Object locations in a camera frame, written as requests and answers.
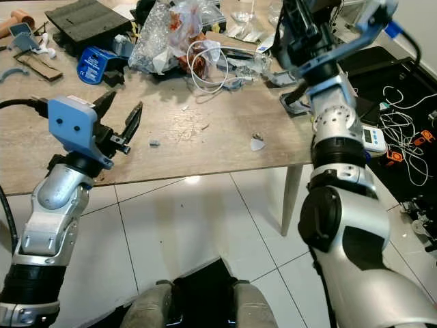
orange object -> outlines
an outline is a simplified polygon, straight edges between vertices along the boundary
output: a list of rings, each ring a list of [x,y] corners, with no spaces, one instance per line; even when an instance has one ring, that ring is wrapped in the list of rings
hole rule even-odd
[[[432,133],[430,133],[428,130],[423,130],[421,132],[422,136],[426,139],[426,141],[428,142],[433,142],[436,140],[436,138],[434,138],[434,136],[432,135]]]
[[[385,164],[385,167],[390,167],[396,163],[401,163],[403,160],[404,157],[402,156],[402,154],[389,150],[387,152],[387,162]]]
[[[35,20],[24,10],[17,9],[11,12],[11,18],[0,24],[0,39],[10,35],[9,27],[18,23],[27,23],[31,29],[35,28]]]
[[[424,144],[426,142],[426,139],[424,137],[419,137],[414,141],[414,145],[419,147],[420,145]]]

table leg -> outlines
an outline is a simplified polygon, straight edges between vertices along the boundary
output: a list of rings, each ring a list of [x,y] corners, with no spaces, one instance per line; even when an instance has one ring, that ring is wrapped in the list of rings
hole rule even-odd
[[[294,203],[298,195],[300,176],[302,175],[302,165],[287,167],[287,177],[285,178],[284,203],[282,208],[281,234],[287,236],[288,227],[292,220]]]

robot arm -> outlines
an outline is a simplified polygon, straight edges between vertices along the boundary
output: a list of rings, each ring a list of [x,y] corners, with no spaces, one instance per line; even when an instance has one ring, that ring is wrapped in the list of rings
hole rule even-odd
[[[139,103],[121,135],[101,125],[114,96],[108,92],[94,104],[59,97],[42,111],[50,132],[69,153],[53,157],[48,177],[32,193],[32,214],[0,294],[0,327],[48,327],[57,318],[59,291],[94,178],[113,166],[116,150],[129,153],[126,144],[141,119]]]
[[[298,230],[322,278],[332,327],[384,328],[437,324],[421,290],[386,268],[390,226],[365,170],[362,127],[353,91],[337,61],[372,43],[391,22],[395,0],[373,0],[357,27],[361,36],[335,47],[327,21],[309,2],[284,0],[274,51],[302,77],[313,110],[314,171]]]

white electronic device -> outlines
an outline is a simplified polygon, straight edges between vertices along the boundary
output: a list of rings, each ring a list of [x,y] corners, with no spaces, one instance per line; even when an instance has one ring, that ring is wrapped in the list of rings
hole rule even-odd
[[[384,133],[379,128],[363,126],[363,143],[368,152],[385,153],[387,151]]]

wooden table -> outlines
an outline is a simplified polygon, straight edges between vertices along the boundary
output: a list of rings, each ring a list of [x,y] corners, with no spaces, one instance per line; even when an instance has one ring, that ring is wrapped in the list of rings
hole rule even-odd
[[[131,1],[102,2],[112,8]],[[45,10],[67,3],[71,1],[3,2],[0,12],[6,15],[16,8],[24,9],[39,26],[46,21]],[[233,24],[229,12],[235,3],[223,1],[228,27]],[[260,21],[273,32],[265,14],[268,1],[258,3]],[[54,31],[49,25],[48,32]],[[0,100],[73,94],[92,102],[110,89],[106,83],[81,82],[76,74],[77,60],[53,41],[49,45],[57,50],[57,57],[47,60],[64,76],[49,83],[34,72],[28,76],[13,74],[0,84]],[[13,54],[0,52],[0,70],[18,66]],[[280,105],[279,95],[289,90],[269,90],[258,81],[237,92],[205,95],[194,90],[189,78],[157,82],[151,76],[127,70],[125,79],[124,86],[117,86],[117,96],[102,122],[121,132],[126,116],[141,100],[141,125],[130,142],[130,154],[118,154],[114,168],[101,173],[97,186],[287,166],[283,213],[286,234],[302,164],[310,162],[312,136],[308,115],[291,119]],[[253,133],[262,134],[266,142],[258,152],[250,147]],[[160,147],[149,147],[150,139],[159,139]],[[30,193],[45,177],[46,166],[57,153],[64,153],[61,144],[48,132],[47,120],[33,109],[15,106],[0,111],[0,181],[7,194]]]

